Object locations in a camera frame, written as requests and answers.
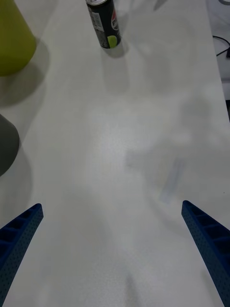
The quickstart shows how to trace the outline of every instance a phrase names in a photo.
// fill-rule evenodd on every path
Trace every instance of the dark gray container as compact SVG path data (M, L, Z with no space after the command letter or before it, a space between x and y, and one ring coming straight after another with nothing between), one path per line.
M18 153L19 143L17 129L0 114L0 176L14 162Z

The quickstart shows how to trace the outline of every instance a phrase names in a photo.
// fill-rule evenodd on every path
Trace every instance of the perforated plastic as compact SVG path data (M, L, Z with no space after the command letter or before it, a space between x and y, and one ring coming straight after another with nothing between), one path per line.
M42 219L42 206L36 204L0 229L0 306Z
M230 307L230 231L189 201L182 216L225 307Z

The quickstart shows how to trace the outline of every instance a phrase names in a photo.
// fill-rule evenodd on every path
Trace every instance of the soda can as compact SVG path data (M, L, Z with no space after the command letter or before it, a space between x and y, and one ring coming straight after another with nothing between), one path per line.
M116 47L121 35L113 0L86 0L86 4L101 47Z

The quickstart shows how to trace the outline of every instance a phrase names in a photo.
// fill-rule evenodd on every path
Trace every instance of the yellow-green container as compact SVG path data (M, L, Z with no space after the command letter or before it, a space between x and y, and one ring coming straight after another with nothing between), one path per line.
M36 49L36 40L13 0L0 0L0 76L22 69Z

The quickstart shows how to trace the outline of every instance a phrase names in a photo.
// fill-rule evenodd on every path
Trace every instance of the can lid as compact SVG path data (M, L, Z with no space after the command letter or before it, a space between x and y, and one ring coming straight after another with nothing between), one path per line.
M108 0L86 0L86 3L89 5L100 5Z

